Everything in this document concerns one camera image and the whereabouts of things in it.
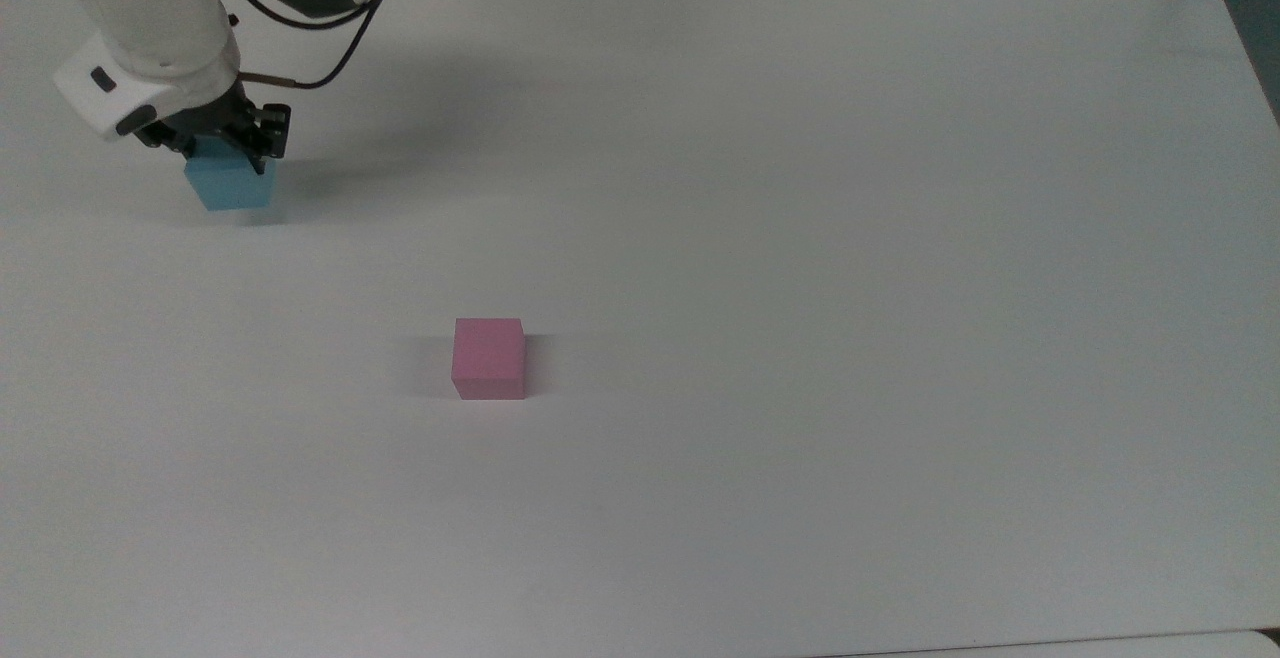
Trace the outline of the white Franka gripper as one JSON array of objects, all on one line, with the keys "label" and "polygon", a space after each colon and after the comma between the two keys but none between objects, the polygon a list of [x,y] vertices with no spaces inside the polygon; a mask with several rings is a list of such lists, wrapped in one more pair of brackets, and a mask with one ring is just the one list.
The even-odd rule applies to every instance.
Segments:
[{"label": "white Franka gripper", "polygon": [[[169,148],[182,157],[193,157],[196,134],[161,119],[224,96],[233,87],[239,67],[241,51],[230,37],[204,67],[186,73],[163,67],[160,76],[143,76],[111,52],[104,35],[95,33],[55,70],[52,81],[96,137],[122,140],[134,134],[150,148]],[[291,119],[292,108],[283,102],[262,106],[247,102],[234,116],[232,147],[247,157],[257,175],[265,174],[269,160],[284,157]]]}]

